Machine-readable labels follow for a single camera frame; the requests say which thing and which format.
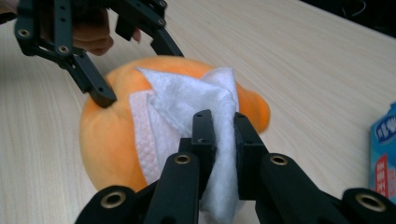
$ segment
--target plush toy ear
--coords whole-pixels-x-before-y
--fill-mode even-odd
[[[129,95],[150,90],[151,86],[136,67],[196,78],[214,68],[184,58],[160,56],[128,63],[107,76],[118,100],[102,108],[89,98],[82,111],[79,133],[82,159],[98,190],[120,185],[139,191],[147,186],[135,149]],[[257,93],[239,84],[236,87],[239,112],[249,118],[257,132],[262,132],[270,117],[268,104]]]

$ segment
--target white tissue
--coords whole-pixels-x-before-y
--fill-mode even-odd
[[[233,116],[238,98],[231,68],[217,68],[202,78],[136,68],[152,91],[130,95],[139,161],[148,183],[156,181],[180,137],[191,137],[192,116],[210,109],[217,155],[201,201],[210,223],[232,223],[238,202]]]

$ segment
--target wooden table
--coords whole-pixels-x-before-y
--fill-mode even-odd
[[[231,66],[268,102],[271,152],[336,197],[368,187],[369,128],[396,100],[395,39],[295,0],[167,2],[167,30],[186,57]],[[92,57],[102,74],[155,55],[147,36],[113,36]],[[87,95],[58,65],[24,56],[12,22],[0,27],[0,52],[0,223],[72,223],[95,193],[78,148]],[[235,223],[257,223],[253,208]]]

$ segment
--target tissue box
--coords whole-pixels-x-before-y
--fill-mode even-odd
[[[371,127],[370,188],[396,204],[396,102]]]

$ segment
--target metal screw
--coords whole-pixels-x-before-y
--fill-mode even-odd
[[[160,6],[161,6],[161,7],[166,7],[165,1],[160,1]]]
[[[18,35],[20,35],[22,37],[28,37],[30,35],[30,33],[27,30],[20,29],[20,30],[18,30]]]
[[[102,207],[110,209],[120,206],[123,202],[125,202],[125,199],[125,193],[117,190],[108,193],[105,197],[103,197],[100,204],[102,205]]]
[[[282,157],[282,156],[272,156],[271,158],[270,158],[270,160],[271,160],[271,162],[273,163],[273,164],[276,164],[276,165],[286,165],[286,164],[288,164],[288,160],[286,160],[284,157]]]
[[[59,46],[59,51],[62,53],[67,53],[69,52],[69,49],[67,48],[67,46],[61,45]]]
[[[179,155],[175,157],[175,163],[177,164],[187,164],[191,161],[191,157],[188,155]]]
[[[165,20],[163,20],[163,19],[158,19],[158,23],[159,23],[161,26],[165,26],[165,24],[166,24]]]
[[[373,210],[375,212],[384,212],[387,210],[387,206],[378,200],[375,196],[370,194],[360,193],[356,195],[356,201],[363,207]]]

